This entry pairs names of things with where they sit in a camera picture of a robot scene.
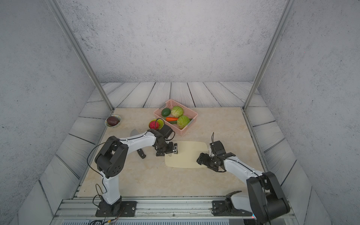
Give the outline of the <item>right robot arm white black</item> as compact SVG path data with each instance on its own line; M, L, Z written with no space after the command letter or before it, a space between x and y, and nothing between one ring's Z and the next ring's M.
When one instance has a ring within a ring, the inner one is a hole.
M221 141L211 142L210 149L211 154L201 153L197 163L218 173L229 172L247 186L246 195L234 191L223 201L213 201L212 215L254 215L258 223L266 224L290 212L290 204L274 173L251 168L235 154L226 152Z

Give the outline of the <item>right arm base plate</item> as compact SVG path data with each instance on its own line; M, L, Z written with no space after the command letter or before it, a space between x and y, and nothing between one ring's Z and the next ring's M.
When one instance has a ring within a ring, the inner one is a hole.
M212 201L212 215L216 217L220 216L253 216L253 213L245 210L236 209L233 204L228 200Z

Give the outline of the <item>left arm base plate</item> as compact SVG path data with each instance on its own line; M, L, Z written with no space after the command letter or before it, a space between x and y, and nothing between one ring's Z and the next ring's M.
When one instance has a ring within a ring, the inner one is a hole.
M137 201L119 201L109 205L105 201L99 203L95 217L134 217Z

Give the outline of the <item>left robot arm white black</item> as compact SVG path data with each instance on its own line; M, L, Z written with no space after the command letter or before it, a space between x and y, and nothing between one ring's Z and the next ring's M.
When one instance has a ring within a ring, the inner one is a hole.
M119 189L119 173L125 165L128 154L141 150L145 147L154 147L156 156L177 154L177 144L170 138L175 132L164 125L161 129L149 129L142 134L127 138L111 136L95 157L95 163L100 175L103 177L103 185L106 192L103 199L108 205L114 205L121 198Z

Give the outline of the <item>cream plastic cutting board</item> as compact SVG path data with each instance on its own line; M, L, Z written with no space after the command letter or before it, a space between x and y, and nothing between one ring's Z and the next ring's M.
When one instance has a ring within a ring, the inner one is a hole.
M166 154L165 164L175 168L202 168L204 165L197 163L201 153L209 153L208 145L204 142L179 141L177 154Z

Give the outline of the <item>cleaver knife black handle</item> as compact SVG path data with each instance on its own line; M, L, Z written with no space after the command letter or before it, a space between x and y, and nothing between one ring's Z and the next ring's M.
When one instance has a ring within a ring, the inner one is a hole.
M136 136L136 135L139 135L140 133L136 130L136 129L133 129L130 133L131 136ZM143 151L143 149L138 149L137 150L137 153L138 155L142 158L142 159L145 159L146 158L146 155Z

